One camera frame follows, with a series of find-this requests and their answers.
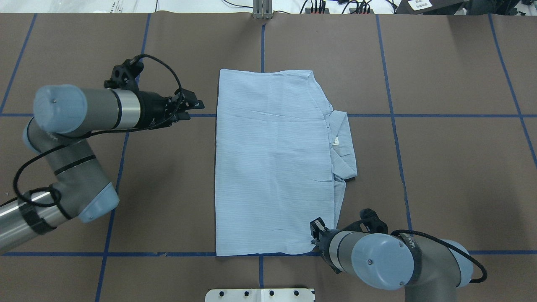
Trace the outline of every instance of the folded fabric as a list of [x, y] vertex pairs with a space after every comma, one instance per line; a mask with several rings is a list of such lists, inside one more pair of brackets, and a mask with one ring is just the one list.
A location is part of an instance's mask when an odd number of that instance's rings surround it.
[[216, 254], [302, 254], [309, 222], [338, 220], [357, 175], [345, 112], [312, 71], [222, 69], [216, 118]]

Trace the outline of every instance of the robotic arm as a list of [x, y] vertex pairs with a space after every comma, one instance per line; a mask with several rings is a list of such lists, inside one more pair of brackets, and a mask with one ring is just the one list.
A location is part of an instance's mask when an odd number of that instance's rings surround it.
[[[169, 69], [179, 89], [172, 97], [138, 89], [136, 77], [143, 57]], [[203, 109], [195, 94], [181, 87], [177, 75], [159, 59], [139, 55], [115, 66], [105, 89], [73, 85], [44, 86], [34, 100], [34, 118], [23, 140], [37, 157], [15, 176], [17, 198], [0, 206], [0, 254], [53, 231], [74, 217], [90, 222], [114, 209], [119, 197], [97, 161], [86, 138], [102, 133], [132, 132], [169, 127], [189, 120], [189, 109]], [[22, 171], [45, 157], [58, 181], [24, 194], [17, 187]]]
[[[321, 218], [310, 223], [312, 243], [337, 274], [347, 272], [378, 289], [405, 287], [406, 302], [455, 302], [458, 287], [487, 278], [483, 265], [455, 241], [408, 230], [388, 235], [387, 225], [369, 208], [360, 218], [341, 230], [326, 228]], [[482, 270], [480, 279], [471, 280], [472, 263]]]

